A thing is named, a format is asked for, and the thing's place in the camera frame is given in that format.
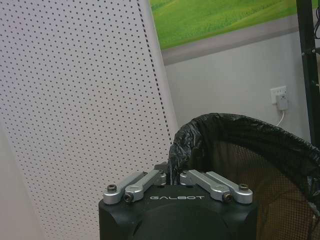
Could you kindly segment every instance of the silver metal link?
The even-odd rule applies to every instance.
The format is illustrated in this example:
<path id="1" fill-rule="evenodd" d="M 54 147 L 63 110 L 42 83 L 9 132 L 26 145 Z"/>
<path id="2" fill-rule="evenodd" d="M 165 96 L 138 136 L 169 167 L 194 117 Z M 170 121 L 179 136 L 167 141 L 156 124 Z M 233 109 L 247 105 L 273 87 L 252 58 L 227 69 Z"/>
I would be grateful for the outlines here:
<path id="1" fill-rule="evenodd" d="M 218 183 L 197 170 L 189 170 L 180 174 L 180 182 L 183 185 L 197 184 L 205 189 L 210 196 L 221 202 L 230 202 L 232 199 L 229 188 Z"/>
<path id="2" fill-rule="evenodd" d="M 253 201 L 253 192 L 248 188 L 248 186 L 243 187 L 241 184 L 240 186 L 223 176 L 215 173 L 214 171 L 208 171 L 206 174 L 210 179 L 218 182 L 219 184 L 224 184 L 229 187 L 233 199 L 241 204 L 251 204 Z"/>
<path id="3" fill-rule="evenodd" d="M 103 192 L 103 202 L 108 205 L 117 204 L 121 201 L 122 196 L 125 193 L 125 188 L 135 183 L 136 181 L 140 180 L 145 174 L 143 172 L 135 172 L 125 178 L 119 184 L 112 184 L 112 191 L 111 189 L 106 188 Z"/>
<path id="4" fill-rule="evenodd" d="M 165 185 L 167 176 L 163 171 L 152 170 L 139 181 L 125 188 L 124 201 L 135 202 L 144 197 L 144 192 L 152 185 Z"/>

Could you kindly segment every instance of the galbot logo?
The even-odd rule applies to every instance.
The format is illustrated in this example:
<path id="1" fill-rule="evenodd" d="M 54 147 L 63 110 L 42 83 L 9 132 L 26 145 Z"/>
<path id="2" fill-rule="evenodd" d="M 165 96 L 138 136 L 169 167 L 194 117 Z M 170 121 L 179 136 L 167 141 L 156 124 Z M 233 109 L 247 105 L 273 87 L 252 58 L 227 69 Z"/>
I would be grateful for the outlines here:
<path id="1" fill-rule="evenodd" d="M 195 200 L 195 199 L 204 199 L 205 196 L 151 196 L 151 200 L 161 200 L 161 199 L 166 199 L 166 200 Z"/>

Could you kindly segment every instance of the black mesh trash can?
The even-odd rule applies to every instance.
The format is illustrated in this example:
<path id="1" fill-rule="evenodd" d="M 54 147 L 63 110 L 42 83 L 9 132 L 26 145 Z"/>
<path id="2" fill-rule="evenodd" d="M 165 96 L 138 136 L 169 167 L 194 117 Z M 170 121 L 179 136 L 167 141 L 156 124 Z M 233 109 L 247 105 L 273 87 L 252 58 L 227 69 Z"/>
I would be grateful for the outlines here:
<path id="1" fill-rule="evenodd" d="M 190 169 L 248 184 L 259 204 L 257 240 L 320 240 L 320 151 L 279 127 L 199 116 L 176 133 L 168 165 L 171 184 Z"/>

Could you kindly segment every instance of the white power adapter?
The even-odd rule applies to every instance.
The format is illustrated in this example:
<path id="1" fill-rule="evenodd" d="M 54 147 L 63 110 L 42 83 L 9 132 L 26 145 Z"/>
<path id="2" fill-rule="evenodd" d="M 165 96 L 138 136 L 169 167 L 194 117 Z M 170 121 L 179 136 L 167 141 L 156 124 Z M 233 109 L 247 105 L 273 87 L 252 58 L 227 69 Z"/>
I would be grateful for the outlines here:
<path id="1" fill-rule="evenodd" d="M 288 97 L 286 93 L 279 94 L 275 96 L 276 107 L 279 111 L 284 111 L 288 109 Z"/>

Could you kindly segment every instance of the white cable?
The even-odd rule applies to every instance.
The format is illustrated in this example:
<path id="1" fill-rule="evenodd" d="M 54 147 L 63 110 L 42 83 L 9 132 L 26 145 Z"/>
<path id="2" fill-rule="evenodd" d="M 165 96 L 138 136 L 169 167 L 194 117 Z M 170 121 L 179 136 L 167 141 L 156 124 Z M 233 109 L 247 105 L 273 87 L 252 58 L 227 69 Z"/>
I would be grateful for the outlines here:
<path id="1" fill-rule="evenodd" d="M 276 125 L 277 127 L 279 127 L 279 125 L 282 123 L 283 119 L 285 117 L 285 110 L 282 111 L 282 117 L 281 120 L 278 122 L 278 124 Z"/>

